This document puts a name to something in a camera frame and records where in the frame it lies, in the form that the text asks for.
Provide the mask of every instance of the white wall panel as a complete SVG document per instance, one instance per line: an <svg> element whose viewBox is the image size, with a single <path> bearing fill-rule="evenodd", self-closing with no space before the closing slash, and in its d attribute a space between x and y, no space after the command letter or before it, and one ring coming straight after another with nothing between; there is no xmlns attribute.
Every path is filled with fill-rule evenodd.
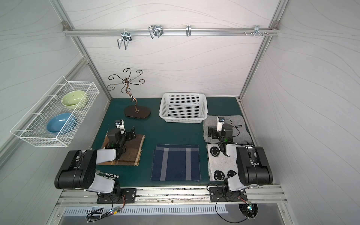
<svg viewBox="0 0 360 225"><path fill-rule="evenodd" d="M243 98L295 224L360 224L359 12L290 1Z"/></svg>
<svg viewBox="0 0 360 225"><path fill-rule="evenodd" d="M61 0L76 28L268 27L278 0Z"/></svg>
<svg viewBox="0 0 360 225"><path fill-rule="evenodd" d="M82 58L62 33L48 0L0 2L0 146L10 129L51 85ZM69 148L36 148L19 140L0 169L0 224L45 224L61 190L54 179L69 150L87 149L105 114L107 98L88 68L75 80L94 81L100 94Z"/></svg>
<svg viewBox="0 0 360 225"><path fill-rule="evenodd" d="M10 129L81 59L47 0L0 3L0 146Z"/></svg>
<svg viewBox="0 0 360 225"><path fill-rule="evenodd" d="M99 83L88 66L74 81ZM68 148L37 148L20 141L19 148L0 170L1 224L45 224L62 190L54 179L70 150L89 149L106 113L109 103L99 88L99 95L79 127Z"/></svg>
<svg viewBox="0 0 360 225"><path fill-rule="evenodd" d="M166 92L238 96L255 59L262 37L133 37L125 50L116 37L81 38L106 85L121 83L130 67L142 69L144 85L132 85L136 97L162 97ZM118 85L110 94L127 98Z"/></svg>

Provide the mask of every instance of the ceramic bowl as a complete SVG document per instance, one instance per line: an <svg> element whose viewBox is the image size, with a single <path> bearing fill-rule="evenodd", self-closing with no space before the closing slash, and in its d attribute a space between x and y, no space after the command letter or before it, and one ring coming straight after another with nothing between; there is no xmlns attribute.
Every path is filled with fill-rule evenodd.
<svg viewBox="0 0 360 225"><path fill-rule="evenodd" d="M66 134L67 132L72 131L76 127L76 125L77 119L74 115L71 115L71 113L62 113L53 117L46 125L46 129L52 134L58 134L61 128L63 128L64 126L60 134Z"/></svg>
<svg viewBox="0 0 360 225"><path fill-rule="evenodd" d="M68 109L81 109L87 104L87 95L85 91L77 90L64 95L61 103Z"/></svg>

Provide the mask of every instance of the striped towel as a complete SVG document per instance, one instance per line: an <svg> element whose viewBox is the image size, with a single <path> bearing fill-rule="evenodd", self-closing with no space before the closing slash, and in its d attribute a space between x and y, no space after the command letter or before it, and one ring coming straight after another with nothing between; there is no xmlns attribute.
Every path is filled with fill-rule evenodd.
<svg viewBox="0 0 360 225"><path fill-rule="evenodd" d="M200 179L198 145L156 145L152 181Z"/></svg>

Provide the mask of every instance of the wire basket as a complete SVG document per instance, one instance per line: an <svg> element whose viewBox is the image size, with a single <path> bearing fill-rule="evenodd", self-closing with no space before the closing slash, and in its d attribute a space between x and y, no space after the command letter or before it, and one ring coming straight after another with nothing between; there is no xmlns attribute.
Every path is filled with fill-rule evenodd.
<svg viewBox="0 0 360 225"><path fill-rule="evenodd" d="M78 128L99 94L94 82L67 81L61 77L47 93L27 112L27 114L10 131L20 139L35 147L68 147ZM85 91L80 103L75 109L66 108L61 99L75 90ZM46 126L55 116L71 113L61 130L50 133Z"/></svg>

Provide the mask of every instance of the jewelry stand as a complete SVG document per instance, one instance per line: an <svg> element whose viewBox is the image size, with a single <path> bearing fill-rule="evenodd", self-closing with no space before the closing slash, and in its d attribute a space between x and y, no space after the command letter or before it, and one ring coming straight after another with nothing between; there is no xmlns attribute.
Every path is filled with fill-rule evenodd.
<svg viewBox="0 0 360 225"><path fill-rule="evenodd" d="M141 106L141 105L137 105L138 104L138 101L135 97L132 96L132 94L130 93L130 88L129 88L129 84L133 84L133 85L142 85L145 83L145 80L144 79L140 79L139 80L139 84L134 84L132 83L132 79L130 79L130 76L131 76L131 69L130 68L126 68L123 70L124 73L126 73L128 70L130 70L130 74L128 77L125 77L124 79L122 79L121 77L119 77L118 75L116 74L113 74L113 75L110 75L109 76L109 80L113 80L114 79L114 76L117 76L118 78L120 78L122 80L121 83L118 83L118 84L110 84L107 86L107 89L109 91L112 91L115 89L115 85L119 85L119 84L124 84L124 87L122 87L121 89L121 93L124 93L124 94L127 94L128 96L131 97L131 101L132 102L135 102L135 105L129 105L128 107L126 107L124 109L124 114L128 117L132 117L132 118L137 118L137 119L146 119L149 117L151 111L148 107L145 107L145 106ZM142 70L137 70L136 73L140 73L139 75L137 75L135 78L133 79L136 79L138 78L141 74L143 74L143 71Z"/></svg>

